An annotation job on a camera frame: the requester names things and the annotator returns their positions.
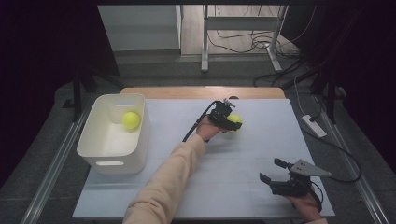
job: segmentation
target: plastic container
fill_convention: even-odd
[[[126,129],[122,116],[133,111],[140,124]],[[78,155],[101,174],[135,174],[143,169],[149,147],[149,114],[141,94],[98,97],[78,142]]]

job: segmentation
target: yellow-green ball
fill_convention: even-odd
[[[239,117],[239,115],[236,114],[231,114],[227,117],[227,120],[230,120],[234,123],[238,122],[238,123],[242,123],[242,118]]]
[[[122,124],[126,129],[134,129],[140,124],[140,117],[135,112],[127,112],[122,116]]]

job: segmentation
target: white table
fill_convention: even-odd
[[[91,169],[73,217],[123,218],[129,202],[212,101],[147,99],[151,133],[145,168],[136,175],[101,175]],[[289,100],[232,102],[244,124],[238,132],[218,134],[207,143],[175,218],[298,217],[288,200],[273,195],[259,179],[259,173],[273,180],[289,179],[287,170],[274,165],[274,158],[313,163]],[[324,192],[321,214],[334,216],[320,179],[312,180]]]

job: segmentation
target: white power adapter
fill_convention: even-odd
[[[306,125],[314,132],[317,137],[323,137],[326,136],[327,134],[323,131],[323,129],[320,128],[320,126],[317,124],[316,121],[311,121],[311,116],[305,115],[302,117],[303,121],[305,122]]]

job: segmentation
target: table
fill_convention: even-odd
[[[274,165],[274,157],[289,162],[304,159],[313,163],[290,102],[281,89],[127,88],[121,93],[141,93],[147,98],[151,129],[146,166],[136,175],[102,175],[91,169],[73,217],[123,218],[128,203],[144,187],[173,146],[181,141],[184,131],[187,132],[197,116],[214,99],[231,96],[239,98],[231,101],[236,104],[233,111],[244,118],[243,128],[211,139],[208,143],[210,150],[201,158],[199,168],[190,178],[175,218],[299,216],[287,200],[273,195],[259,179],[259,172],[277,180],[289,178],[287,171]],[[167,132],[166,138],[157,137],[164,132]],[[333,216],[321,180],[318,177],[312,180],[324,192],[322,215]]]

